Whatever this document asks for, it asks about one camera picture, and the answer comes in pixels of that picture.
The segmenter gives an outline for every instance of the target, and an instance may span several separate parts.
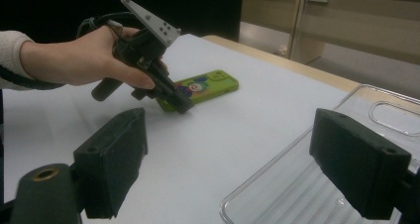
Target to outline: green smartphone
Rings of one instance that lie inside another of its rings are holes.
[[[182,79],[175,83],[175,88],[182,91],[194,104],[197,104],[238,90],[239,82],[229,73],[219,69]],[[157,98],[157,103],[163,111],[175,111],[164,100]]]

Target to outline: finger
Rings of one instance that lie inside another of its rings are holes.
[[[139,29],[136,29],[136,28],[126,28],[126,27],[124,27],[123,32],[121,33],[121,36],[123,38],[128,38],[128,37],[133,36],[138,31],[139,31]]]
[[[167,65],[162,60],[158,61],[158,64],[160,65],[160,68],[163,69],[164,73],[166,75],[169,75],[169,70],[167,70]]]
[[[115,65],[109,72],[109,77],[118,79],[133,87],[144,89],[153,89],[155,87],[155,83],[144,72],[136,68],[126,66],[118,60],[116,60]]]

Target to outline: white table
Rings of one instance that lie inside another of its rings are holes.
[[[27,172],[72,164],[72,152],[112,117],[144,107],[149,154],[138,180],[117,218],[82,214],[83,223],[222,223],[222,199],[308,129],[316,108],[334,108],[348,93],[191,35],[180,37],[163,60],[173,80],[223,69],[240,88],[184,115],[134,99],[126,85],[104,102],[90,95],[96,83],[4,91],[5,201],[14,199]]]

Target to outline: black cable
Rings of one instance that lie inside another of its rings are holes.
[[[81,36],[100,28],[101,26],[107,25],[109,21],[114,21],[118,19],[136,19],[136,16],[134,16],[130,12],[121,12],[85,19],[81,22],[80,26],[78,27],[76,37],[80,38]]]
[[[16,85],[38,90],[50,90],[64,86],[63,83],[50,83],[24,77],[22,75],[10,71],[9,69],[3,67],[3,65],[1,64],[0,77]]]

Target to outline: round hole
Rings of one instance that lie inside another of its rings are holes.
[[[395,154],[396,153],[396,151],[393,149],[393,148],[385,148],[385,149],[383,149],[386,153],[389,153],[389,154]]]
[[[33,178],[33,181],[45,181],[58,174],[57,168],[45,168],[39,171]]]

